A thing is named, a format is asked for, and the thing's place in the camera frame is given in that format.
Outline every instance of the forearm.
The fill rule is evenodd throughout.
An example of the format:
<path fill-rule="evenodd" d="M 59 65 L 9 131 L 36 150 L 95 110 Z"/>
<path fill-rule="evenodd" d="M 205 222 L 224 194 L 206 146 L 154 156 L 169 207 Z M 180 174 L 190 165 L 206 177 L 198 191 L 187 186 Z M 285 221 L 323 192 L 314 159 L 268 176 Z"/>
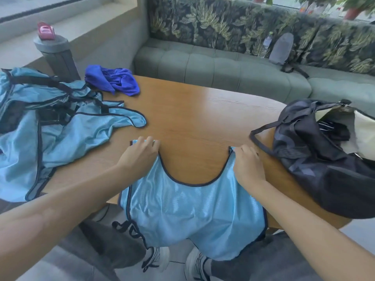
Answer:
<path fill-rule="evenodd" d="M 1 214 L 1 280 L 18 278 L 91 212 L 132 182 L 131 174 L 112 167 L 91 180 Z"/>
<path fill-rule="evenodd" d="M 269 183 L 251 189 L 322 279 L 373 280 L 375 257 L 370 252 Z"/>

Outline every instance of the person's right arm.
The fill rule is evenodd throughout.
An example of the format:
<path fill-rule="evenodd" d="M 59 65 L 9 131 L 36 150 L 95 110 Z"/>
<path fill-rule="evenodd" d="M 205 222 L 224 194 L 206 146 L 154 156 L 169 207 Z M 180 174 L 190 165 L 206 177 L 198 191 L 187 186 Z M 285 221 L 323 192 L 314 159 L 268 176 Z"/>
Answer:
<path fill-rule="evenodd" d="M 239 184 L 279 222 L 322 279 L 375 280 L 373 254 L 269 184 L 253 148 L 243 145 L 234 150 Z"/>

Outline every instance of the black duffel bag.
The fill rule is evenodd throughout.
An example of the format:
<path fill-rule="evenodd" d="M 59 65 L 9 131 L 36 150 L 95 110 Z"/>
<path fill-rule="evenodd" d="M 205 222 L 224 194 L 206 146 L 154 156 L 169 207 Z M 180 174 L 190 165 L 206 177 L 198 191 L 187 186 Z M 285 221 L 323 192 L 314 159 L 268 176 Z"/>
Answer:
<path fill-rule="evenodd" d="M 329 212 L 375 217 L 375 118 L 349 106 L 312 99 L 288 104 L 277 122 L 251 131 L 251 140 L 276 157 Z M 276 127 L 273 150 L 255 135 Z"/>

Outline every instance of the red flip cap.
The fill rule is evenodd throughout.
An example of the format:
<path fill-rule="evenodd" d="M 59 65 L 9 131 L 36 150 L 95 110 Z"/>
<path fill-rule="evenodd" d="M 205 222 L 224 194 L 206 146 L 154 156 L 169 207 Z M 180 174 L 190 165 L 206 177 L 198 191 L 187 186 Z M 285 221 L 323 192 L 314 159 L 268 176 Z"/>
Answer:
<path fill-rule="evenodd" d="M 55 40 L 55 30 L 45 22 L 38 23 L 38 35 L 41 40 Z"/>

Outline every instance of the wooden table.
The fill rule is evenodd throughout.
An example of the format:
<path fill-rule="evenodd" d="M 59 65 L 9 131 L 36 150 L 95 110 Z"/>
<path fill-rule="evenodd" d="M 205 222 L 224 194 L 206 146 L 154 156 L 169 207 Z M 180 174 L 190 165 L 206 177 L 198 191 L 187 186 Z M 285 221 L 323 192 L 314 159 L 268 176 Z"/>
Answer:
<path fill-rule="evenodd" d="M 60 167 L 44 192 L 88 179 L 115 165 L 139 136 L 153 136 L 162 141 L 160 153 L 170 174 L 183 182 L 198 184 L 215 178 L 222 169 L 228 146 L 251 145 L 249 133 L 275 121 L 283 103 L 255 95 L 204 88 L 136 76 L 141 89 L 138 97 L 105 93 L 107 100 L 124 100 L 126 106 L 143 113 L 147 126 L 115 130 L 109 142 L 91 150 L 83 158 Z M 273 131 L 263 132 L 261 140 L 268 146 Z M 325 219 L 336 228 L 350 219 L 329 213 L 302 190 L 276 159 L 260 152 L 267 180 L 285 195 Z M 109 203 L 117 203 L 117 197 Z M 280 228 L 268 215 L 269 227 Z"/>

